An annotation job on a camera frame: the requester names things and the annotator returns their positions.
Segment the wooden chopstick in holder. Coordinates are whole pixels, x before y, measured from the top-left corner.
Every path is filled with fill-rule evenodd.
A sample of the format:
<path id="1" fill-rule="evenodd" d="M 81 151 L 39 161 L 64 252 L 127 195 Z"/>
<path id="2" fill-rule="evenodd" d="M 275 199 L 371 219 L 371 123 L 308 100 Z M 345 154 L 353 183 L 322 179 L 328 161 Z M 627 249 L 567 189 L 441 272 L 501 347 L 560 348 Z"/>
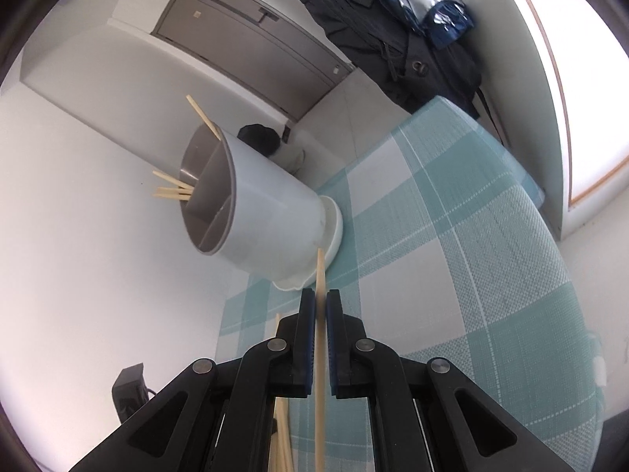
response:
<path id="1" fill-rule="evenodd" d="M 183 181 L 181 181 L 180 179 L 177 179 L 171 175 L 162 173 L 161 171 L 152 171 L 151 174 L 155 175 L 156 177 L 174 185 L 178 190 L 183 190 L 183 191 L 193 191 L 194 190 L 194 186 L 190 185 L 188 183 L 185 183 Z"/>
<path id="2" fill-rule="evenodd" d="M 158 188 L 156 192 L 154 192 L 154 197 L 171 199 L 171 200 L 179 200 L 179 201 L 188 201 L 191 199 L 192 194 L 193 194 L 192 190 L 185 190 L 185 189 L 178 189 L 178 188 L 170 189 L 170 188 L 165 188 L 165 186 L 160 186 L 160 188 Z"/>
<path id="3" fill-rule="evenodd" d="M 208 127 L 208 129 L 212 132 L 212 134 L 217 138 L 217 140 L 219 142 L 222 141 L 223 140 L 222 132 L 220 131 L 219 127 L 215 123 L 213 123 L 212 120 L 210 120 L 210 118 L 198 105 L 196 100 L 191 95 L 187 95 L 186 99 L 187 99 L 187 102 L 189 102 L 189 105 L 195 111 L 195 113 L 199 116 L 202 122 Z"/>

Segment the white grey utensil holder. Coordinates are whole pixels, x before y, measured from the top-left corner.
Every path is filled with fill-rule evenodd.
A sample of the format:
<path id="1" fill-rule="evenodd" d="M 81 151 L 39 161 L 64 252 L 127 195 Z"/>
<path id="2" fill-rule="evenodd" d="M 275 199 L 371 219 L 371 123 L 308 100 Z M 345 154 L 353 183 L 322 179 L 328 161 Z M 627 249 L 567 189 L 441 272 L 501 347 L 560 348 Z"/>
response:
<path id="1" fill-rule="evenodd" d="M 318 251 L 324 266 L 336 258 L 343 235 L 338 203 L 233 135 L 216 138 L 207 127 L 197 128 L 179 174 L 193 186 L 180 208 L 201 253 L 271 281 L 280 291 L 315 282 Z"/>

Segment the black jacket pile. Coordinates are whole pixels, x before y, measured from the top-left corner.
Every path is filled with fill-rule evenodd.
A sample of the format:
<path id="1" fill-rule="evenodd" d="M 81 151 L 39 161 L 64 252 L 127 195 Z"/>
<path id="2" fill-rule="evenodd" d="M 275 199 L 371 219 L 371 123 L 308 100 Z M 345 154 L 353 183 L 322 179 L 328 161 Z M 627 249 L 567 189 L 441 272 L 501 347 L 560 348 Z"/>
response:
<path id="1" fill-rule="evenodd" d="M 280 136 L 274 129 L 260 124 L 242 127 L 238 132 L 238 139 L 266 158 L 273 156 L 281 144 Z"/>

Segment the grey entrance door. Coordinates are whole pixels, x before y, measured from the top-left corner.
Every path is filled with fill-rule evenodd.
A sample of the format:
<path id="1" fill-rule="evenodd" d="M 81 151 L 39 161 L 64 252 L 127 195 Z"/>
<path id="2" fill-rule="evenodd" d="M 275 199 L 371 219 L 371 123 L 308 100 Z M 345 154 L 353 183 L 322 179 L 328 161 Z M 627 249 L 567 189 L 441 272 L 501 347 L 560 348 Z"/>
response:
<path id="1" fill-rule="evenodd" d="M 154 36 L 300 120 L 352 66 L 261 0 L 169 0 Z"/>

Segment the black backpack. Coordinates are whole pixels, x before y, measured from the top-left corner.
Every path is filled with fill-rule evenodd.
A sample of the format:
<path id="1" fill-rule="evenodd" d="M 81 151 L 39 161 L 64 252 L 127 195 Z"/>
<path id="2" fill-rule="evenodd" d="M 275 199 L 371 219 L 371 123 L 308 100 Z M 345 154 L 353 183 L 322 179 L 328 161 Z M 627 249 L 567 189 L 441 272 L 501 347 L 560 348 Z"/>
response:
<path id="1" fill-rule="evenodd" d="M 300 0 L 325 36 L 398 107 L 414 113 L 442 96 L 477 120 L 481 72 L 461 45 L 443 49 L 379 0 Z"/>

